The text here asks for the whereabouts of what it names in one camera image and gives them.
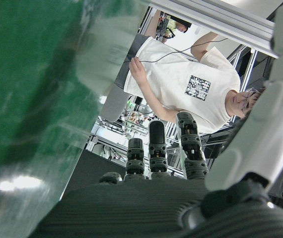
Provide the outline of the white grey right robot hand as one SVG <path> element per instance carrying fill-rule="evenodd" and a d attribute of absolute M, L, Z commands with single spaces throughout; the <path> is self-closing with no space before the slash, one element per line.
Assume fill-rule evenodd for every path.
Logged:
<path fill-rule="evenodd" d="M 283 238 L 268 189 L 283 169 L 283 6 L 267 88 L 205 177 L 157 173 L 93 184 L 65 196 L 34 238 Z"/>

